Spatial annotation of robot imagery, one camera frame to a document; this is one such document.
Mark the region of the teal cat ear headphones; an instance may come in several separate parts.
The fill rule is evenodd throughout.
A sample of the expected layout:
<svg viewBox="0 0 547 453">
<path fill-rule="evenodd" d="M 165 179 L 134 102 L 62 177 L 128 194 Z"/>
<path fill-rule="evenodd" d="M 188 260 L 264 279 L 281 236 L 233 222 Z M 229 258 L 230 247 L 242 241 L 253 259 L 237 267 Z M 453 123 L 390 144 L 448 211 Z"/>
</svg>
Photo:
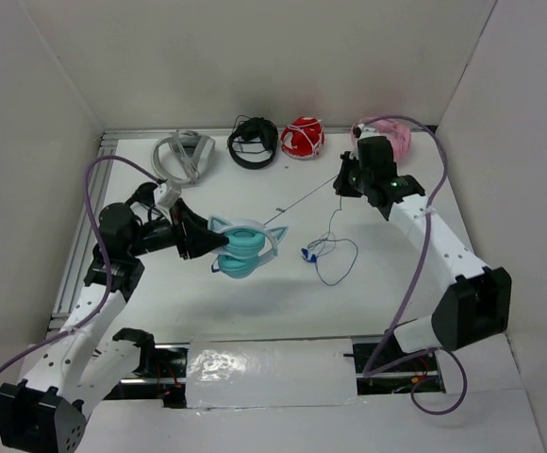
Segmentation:
<svg viewBox="0 0 547 453">
<path fill-rule="evenodd" d="M 234 279 L 249 277 L 274 260 L 289 230 L 287 226 L 266 226 L 254 220 L 226 220 L 218 216 L 208 218 L 207 228 L 227 239 L 226 245 L 213 251 L 216 259 L 211 272 Z"/>
</svg>

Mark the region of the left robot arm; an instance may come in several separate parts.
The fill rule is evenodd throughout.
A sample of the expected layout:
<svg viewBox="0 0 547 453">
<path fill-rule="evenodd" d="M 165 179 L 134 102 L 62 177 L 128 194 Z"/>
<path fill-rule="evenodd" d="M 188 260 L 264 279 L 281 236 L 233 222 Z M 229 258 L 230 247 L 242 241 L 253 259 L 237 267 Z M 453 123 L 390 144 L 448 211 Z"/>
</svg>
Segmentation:
<svg viewBox="0 0 547 453">
<path fill-rule="evenodd" d="M 109 326 L 125 309 L 144 266 L 141 255 L 174 247 L 194 259 L 225 246 L 206 219 L 177 194 L 166 196 L 168 216 L 147 223 L 125 202 L 103 208 L 92 221 L 98 243 L 75 307 L 41 357 L 17 383 L 0 386 L 0 440 L 24 452 L 74 452 L 95 407 L 121 378 L 157 368 L 152 334 Z"/>
</svg>

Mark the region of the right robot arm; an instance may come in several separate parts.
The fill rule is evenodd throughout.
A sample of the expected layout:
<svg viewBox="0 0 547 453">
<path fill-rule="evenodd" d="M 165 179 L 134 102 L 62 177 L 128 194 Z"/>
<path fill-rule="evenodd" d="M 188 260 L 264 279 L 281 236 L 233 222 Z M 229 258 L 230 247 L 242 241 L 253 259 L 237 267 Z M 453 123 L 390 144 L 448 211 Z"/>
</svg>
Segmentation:
<svg viewBox="0 0 547 453">
<path fill-rule="evenodd" d="M 506 330 L 511 276 L 502 267 L 490 268 L 459 240 L 429 206 L 413 176 L 398 175 L 386 137 L 362 138 L 355 152 L 343 153 L 333 187 L 339 196 L 365 197 L 414 247 L 425 251 L 423 265 L 443 291 L 430 315 L 394 329 L 393 341 L 383 348 L 387 366 L 403 370 L 417 351 L 440 347 L 456 351 Z"/>
</svg>

